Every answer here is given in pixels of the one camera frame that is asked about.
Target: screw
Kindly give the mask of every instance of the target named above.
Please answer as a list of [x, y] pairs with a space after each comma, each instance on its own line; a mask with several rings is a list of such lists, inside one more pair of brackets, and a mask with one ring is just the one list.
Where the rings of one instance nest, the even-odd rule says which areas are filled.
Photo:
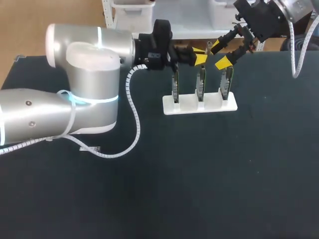
[[30, 126], [30, 127], [35, 127], [35, 122], [34, 122], [34, 121], [30, 121], [30, 122], [29, 122], [29, 126]]

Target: metal bracket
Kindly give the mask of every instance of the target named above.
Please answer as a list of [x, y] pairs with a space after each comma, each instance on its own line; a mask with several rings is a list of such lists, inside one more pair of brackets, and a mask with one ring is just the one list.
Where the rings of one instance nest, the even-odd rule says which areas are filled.
[[107, 28], [115, 28], [112, 16], [112, 6], [110, 0], [102, 0], [105, 23]]
[[266, 43], [266, 41], [264, 41], [263, 43], [258, 41], [258, 45], [257, 45], [256, 51], [263, 51], [264, 47], [265, 47], [265, 43]]

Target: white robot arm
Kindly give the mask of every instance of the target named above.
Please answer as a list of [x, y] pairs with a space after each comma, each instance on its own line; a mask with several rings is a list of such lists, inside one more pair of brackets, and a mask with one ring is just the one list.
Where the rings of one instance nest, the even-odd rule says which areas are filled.
[[[273, 25], [258, 22], [266, 26], [266, 29], [259, 28], [253, 20], [260, 17], [256, 12], [270, 16], [271, 24], [281, 24], [283, 20], [297, 22], [313, 9], [319, 11], [319, 0], [271, 0], [259, 4], [251, 7], [246, 0], [237, 0], [234, 5], [239, 11], [238, 19], [244, 18], [260, 41], [271, 36], [269, 29]], [[175, 72], [177, 63], [196, 64], [193, 49], [174, 47], [171, 38], [170, 24], [165, 20], [157, 20], [153, 33], [140, 34], [138, 39], [133, 39], [129, 32], [101, 27], [50, 25], [46, 35], [47, 60], [50, 66], [65, 69], [70, 92], [63, 95], [32, 89], [0, 91], [0, 145], [24, 141], [30, 144], [29, 140], [39, 138], [111, 130], [117, 121], [121, 68], [143, 64], [140, 69], [162, 70], [170, 66]], [[221, 37], [212, 52], [223, 48], [222, 40], [226, 38]], [[245, 52], [240, 49], [226, 57], [236, 63]], [[2, 149], [0, 154], [9, 151], [12, 148]]]

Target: table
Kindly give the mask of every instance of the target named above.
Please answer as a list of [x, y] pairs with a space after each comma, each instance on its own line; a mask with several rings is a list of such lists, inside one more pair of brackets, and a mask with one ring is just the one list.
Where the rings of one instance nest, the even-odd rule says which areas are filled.
[[[220, 72], [209, 59], [208, 92]], [[165, 116], [171, 70], [138, 71], [136, 148], [105, 161], [66, 139], [1, 156], [0, 232], [15, 239], [211, 239], [319, 237], [319, 59], [308, 52], [298, 79], [289, 52], [247, 54], [235, 66], [238, 111]], [[197, 69], [180, 67], [180, 90]], [[128, 147], [135, 122], [121, 74], [116, 127], [81, 135], [105, 153]], [[14, 63], [3, 89], [67, 89], [45, 57]]]

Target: white stand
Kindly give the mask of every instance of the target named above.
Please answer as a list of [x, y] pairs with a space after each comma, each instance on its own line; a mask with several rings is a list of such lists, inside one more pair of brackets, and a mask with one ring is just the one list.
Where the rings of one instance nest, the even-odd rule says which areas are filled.
[[182, 115], [194, 113], [209, 113], [236, 111], [237, 104], [232, 92], [229, 92], [228, 100], [224, 101], [218, 89], [218, 92], [205, 93], [204, 102], [199, 102], [197, 94], [179, 95], [179, 103], [174, 103], [173, 96], [163, 97], [163, 109], [165, 115]]

